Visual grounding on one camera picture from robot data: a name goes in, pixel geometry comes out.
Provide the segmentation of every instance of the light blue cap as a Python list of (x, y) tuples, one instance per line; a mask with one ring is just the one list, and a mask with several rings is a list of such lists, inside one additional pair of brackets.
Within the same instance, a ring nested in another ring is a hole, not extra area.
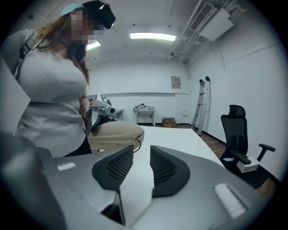
[(65, 14), (67, 14), (67, 13), (71, 13), (73, 10), (75, 10), (75, 9), (83, 9), (84, 8), (84, 6), (82, 6), (82, 5), (80, 5), (80, 4), (76, 4), (76, 3), (72, 3), (72, 4), (69, 4), (68, 6), (66, 6), (64, 9), (63, 9), (63, 11), (62, 11), (62, 13), (61, 13), (61, 16), (62, 15), (65, 15)]

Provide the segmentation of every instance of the white table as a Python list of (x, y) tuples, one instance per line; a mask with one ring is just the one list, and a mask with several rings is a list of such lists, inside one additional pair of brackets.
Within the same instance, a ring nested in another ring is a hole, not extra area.
[(155, 127), (155, 112), (156, 110), (134, 110), (136, 116), (136, 124), (138, 124), (138, 114), (152, 114), (153, 126)]
[(117, 111), (115, 112), (115, 115), (116, 115), (116, 116), (120, 115), (120, 117), (121, 117), (120, 120), (123, 120), (123, 111), (124, 111), (124, 109), (122, 109), (122, 110), (117, 110)]
[(123, 181), (121, 201), (126, 223), (132, 225), (136, 218), (150, 205), (154, 187), (150, 167), (150, 146), (157, 145), (206, 158), (224, 167), (206, 143), (192, 129), (160, 128), (142, 126), (144, 141), (134, 154), (133, 166)]

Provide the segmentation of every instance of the ceiling light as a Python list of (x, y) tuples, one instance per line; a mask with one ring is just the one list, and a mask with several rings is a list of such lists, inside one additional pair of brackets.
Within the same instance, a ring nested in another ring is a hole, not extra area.
[(130, 33), (131, 39), (161, 39), (168, 41), (175, 41), (176, 36), (168, 34), (157, 34), (157, 33)]
[(87, 45), (87, 50), (93, 49), (93, 48), (98, 47), (98, 46), (100, 46), (100, 45), (101, 45), (101, 44), (100, 44), (98, 41), (93, 42), (93, 43)]

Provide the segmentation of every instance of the ladder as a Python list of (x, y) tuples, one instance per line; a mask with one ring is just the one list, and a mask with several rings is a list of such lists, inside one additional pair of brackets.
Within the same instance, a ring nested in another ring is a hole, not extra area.
[(207, 76), (205, 78), (205, 81), (199, 80), (199, 83), (200, 83), (199, 98), (191, 128), (194, 129), (195, 125), (197, 125), (198, 126), (197, 134), (201, 136), (205, 118), (205, 112), (207, 109), (208, 96), (210, 92), (210, 78)]

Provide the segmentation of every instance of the long hair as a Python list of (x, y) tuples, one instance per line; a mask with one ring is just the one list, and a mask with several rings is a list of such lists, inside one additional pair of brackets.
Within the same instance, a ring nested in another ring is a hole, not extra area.
[[(51, 50), (53, 45), (59, 39), (61, 39), (61, 36), (66, 31), (65, 25), (69, 19), (69, 16), (70, 14), (65, 14), (58, 18), (56, 21), (48, 23), (46, 26), (40, 28), (37, 31), (38, 36), (42, 41), (48, 40), (48, 44), (38, 45), (37, 49), (40, 52)], [(87, 83), (89, 83), (89, 74), (84, 60), (86, 55), (86, 46), (83, 44), (72, 44), (68, 47), (68, 55), (74, 65), (84, 74)]]

